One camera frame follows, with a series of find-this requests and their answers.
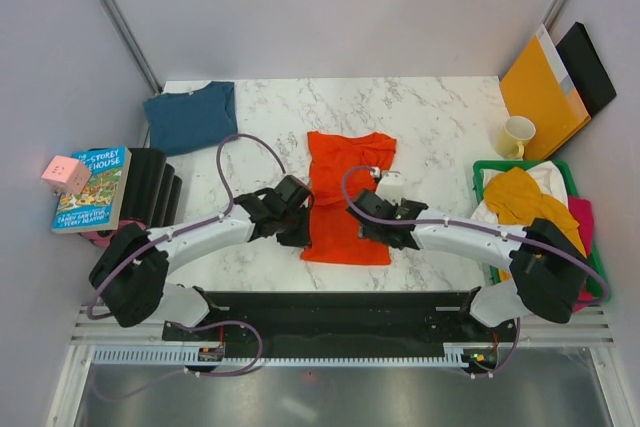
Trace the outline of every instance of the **black folder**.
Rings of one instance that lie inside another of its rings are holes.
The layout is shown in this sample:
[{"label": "black folder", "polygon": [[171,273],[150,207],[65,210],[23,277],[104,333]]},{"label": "black folder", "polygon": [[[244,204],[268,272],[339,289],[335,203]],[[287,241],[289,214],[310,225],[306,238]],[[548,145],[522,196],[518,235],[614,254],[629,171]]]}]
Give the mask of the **black folder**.
[{"label": "black folder", "polygon": [[556,46],[582,102],[593,118],[616,96],[587,29],[576,22]]}]

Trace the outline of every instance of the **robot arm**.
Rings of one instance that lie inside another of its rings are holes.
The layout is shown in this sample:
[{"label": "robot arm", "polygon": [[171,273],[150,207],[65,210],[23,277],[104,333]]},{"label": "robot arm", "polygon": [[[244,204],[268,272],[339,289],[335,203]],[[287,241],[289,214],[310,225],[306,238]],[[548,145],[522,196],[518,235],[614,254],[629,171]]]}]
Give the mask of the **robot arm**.
[{"label": "robot arm", "polygon": [[111,244],[89,275],[98,288],[127,257],[136,256],[104,288],[101,297],[122,327],[160,319],[193,327],[216,306],[198,287],[166,283],[167,276],[193,260],[225,247],[275,235],[280,245],[309,245],[309,188],[287,175],[275,188],[244,194],[233,200],[227,215],[158,229],[129,224]]},{"label": "robot arm", "polygon": [[530,227],[488,224],[450,217],[421,202],[403,199],[392,203],[368,190],[362,191],[353,204],[376,220],[416,221],[408,225],[381,224],[350,207],[348,211],[360,222],[364,238],[400,249],[450,252],[511,275],[499,284],[473,289],[463,315],[487,327],[529,314],[555,323],[571,318],[587,273],[557,255],[512,240],[517,237],[543,242],[586,262],[552,222],[536,219]]},{"label": "robot arm", "polygon": [[[231,211],[220,220],[191,221],[149,231],[130,224],[112,239],[89,280],[94,288],[102,288],[107,276],[124,259],[141,247],[149,247],[113,278],[102,291],[102,299],[123,327],[148,318],[195,326],[218,307],[211,305],[197,287],[166,283],[167,275],[203,255],[261,237],[276,235],[284,246],[309,245],[310,207],[304,206],[309,196],[311,191],[306,185],[286,176],[275,189],[236,197]],[[365,238],[394,248],[451,252],[493,265],[512,276],[498,285],[472,290],[463,316],[468,314],[487,327],[531,313],[557,323],[568,322],[571,317],[586,274],[560,257],[542,254],[506,237],[509,233],[533,238],[582,259],[551,222],[537,219],[531,227],[495,226],[448,217],[420,202],[392,203],[368,190],[360,193],[354,205],[375,220],[417,222],[385,225],[348,209],[361,223]],[[496,236],[495,229],[505,235]]]}]

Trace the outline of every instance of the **orange t-shirt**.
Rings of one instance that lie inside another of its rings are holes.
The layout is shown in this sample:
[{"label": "orange t-shirt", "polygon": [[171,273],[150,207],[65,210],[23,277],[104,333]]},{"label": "orange t-shirt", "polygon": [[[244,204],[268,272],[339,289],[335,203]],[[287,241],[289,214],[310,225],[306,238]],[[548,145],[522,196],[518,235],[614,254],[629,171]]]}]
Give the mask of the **orange t-shirt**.
[{"label": "orange t-shirt", "polygon": [[[391,257],[386,245],[358,237],[360,224],[347,213],[340,185],[345,172],[357,165],[389,170],[396,153],[396,140],[377,132],[358,138],[309,132],[307,138],[315,204],[309,221],[311,247],[302,252],[300,258],[331,264],[389,265]],[[375,188],[367,171],[355,172],[347,184],[352,198],[362,189]]]}]

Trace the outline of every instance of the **white marble surface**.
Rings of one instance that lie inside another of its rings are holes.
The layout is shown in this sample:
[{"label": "white marble surface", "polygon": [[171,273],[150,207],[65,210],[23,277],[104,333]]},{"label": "white marble surface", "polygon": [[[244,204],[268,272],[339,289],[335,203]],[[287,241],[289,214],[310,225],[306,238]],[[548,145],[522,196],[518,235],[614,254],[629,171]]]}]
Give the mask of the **white marble surface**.
[{"label": "white marble surface", "polygon": [[[205,83],[169,82],[166,91]],[[308,131],[388,134],[398,140],[393,169],[405,177],[407,198],[462,216],[476,206],[473,162],[498,158],[490,139],[507,117],[495,77],[242,80],[236,82],[236,105],[240,131],[268,142],[289,173],[305,181]],[[226,202],[215,151],[169,159],[184,181],[178,210],[184,220],[213,214]],[[246,139],[225,146],[223,166],[236,195],[275,186],[281,177],[270,155]],[[253,291],[459,290],[485,284],[477,263],[442,252],[392,250],[388,267],[303,262],[299,256],[299,249],[260,239],[202,257],[169,281]]]}]

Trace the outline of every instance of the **green tray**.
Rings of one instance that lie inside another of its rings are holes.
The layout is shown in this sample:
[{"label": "green tray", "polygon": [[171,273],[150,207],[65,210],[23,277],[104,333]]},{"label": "green tray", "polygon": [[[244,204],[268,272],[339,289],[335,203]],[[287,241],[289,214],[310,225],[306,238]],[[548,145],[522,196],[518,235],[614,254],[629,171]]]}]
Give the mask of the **green tray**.
[{"label": "green tray", "polygon": [[[558,170],[560,170],[560,173],[564,178],[564,185],[567,188],[567,193],[574,197],[579,197],[578,189],[576,188],[573,176],[571,175],[571,170],[569,170],[569,166],[566,162],[562,162],[560,160],[554,160],[552,162],[556,167],[558,167]],[[542,163],[542,161],[538,160],[479,160],[475,162],[473,164],[473,190],[476,191],[476,200],[481,202],[484,197],[484,187],[482,185],[482,174],[480,171],[490,169],[506,172],[512,167],[520,167],[523,170],[527,170],[540,163]],[[598,248],[596,247],[595,242],[591,246],[591,255],[587,261],[591,268],[595,270],[606,282],[607,276],[604,273],[604,268],[602,267],[602,262],[600,261],[600,255],[598,254]],[[491,280],[494,284],[500,282],[500,275],[498,274],[498,269],[495,267],[491,267]],[[594,297],[600,297],[602,294],[602,288],[591,277],[587,279],[587,291]]]}]

